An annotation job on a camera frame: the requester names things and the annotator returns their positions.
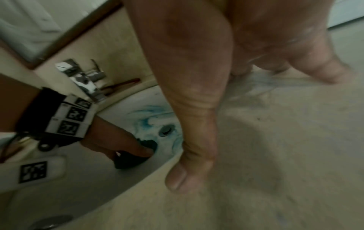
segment wristband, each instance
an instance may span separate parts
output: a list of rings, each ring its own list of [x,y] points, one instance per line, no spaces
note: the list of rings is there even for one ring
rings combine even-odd
[[[16,125],[16,132],[59,146],[80,141],[87,133],[97,105],[75,95],[48,88],[38,94]]]

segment wall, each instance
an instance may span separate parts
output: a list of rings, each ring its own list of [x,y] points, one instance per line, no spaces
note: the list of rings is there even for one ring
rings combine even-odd
[[[90,59],[95,59],[114,84],[152,75],[124,8],[97,24],[35,70],[39,77],[60,93],[84,96],[66,75],[55,68],[56,63],[68,58],[73,58],[83,70],[92,68]]]
[[[0,47],[0,73],[17,79],[29,85],[40,88],[48,86],[45,81],[38,77],[33,71],[25,68],[19,61]]]

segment sink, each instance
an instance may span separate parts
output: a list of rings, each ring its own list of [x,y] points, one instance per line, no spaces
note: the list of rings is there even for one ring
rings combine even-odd
[[[117,170],[105,155],[79,143],[38,153],[65,156],[67,173],[63,178],[16,191],[3,217],[10,229],[27,230],[34,223],[58,216],[74,220],[128,190],[182,152],[180,124],[159,86],[129,96],[98,115],[141,140],[156,141],[155,155],[137,167]],[[168,125],[173,127],[167,127],[171,132],[160,136],[161,130],[166,134],[163,130]]]

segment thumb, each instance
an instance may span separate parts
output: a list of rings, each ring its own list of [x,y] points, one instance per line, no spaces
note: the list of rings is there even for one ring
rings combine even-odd
[[[203,117],[181,117],[184,152],[166,177],[166,186],[185,193],[198,187],[215,162],[217,126],[215,112]]]

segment white sink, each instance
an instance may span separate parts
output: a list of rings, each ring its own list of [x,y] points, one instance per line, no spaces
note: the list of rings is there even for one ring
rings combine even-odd
[[[135,168],[117,170],[106,156],[79,143],[46,153],[65,156],[67,174],[61,179],[16,191],[4,217],[10,229],[26,230],[33,223],[54,216],[78,218],[131,188],[182,151],[180,124],[158,86],[108,107],[99,116],[141,140],[156,141],[155,155]],[[170,124],[175,125],[175,130],[169,136],[160,137],[159,130]]]

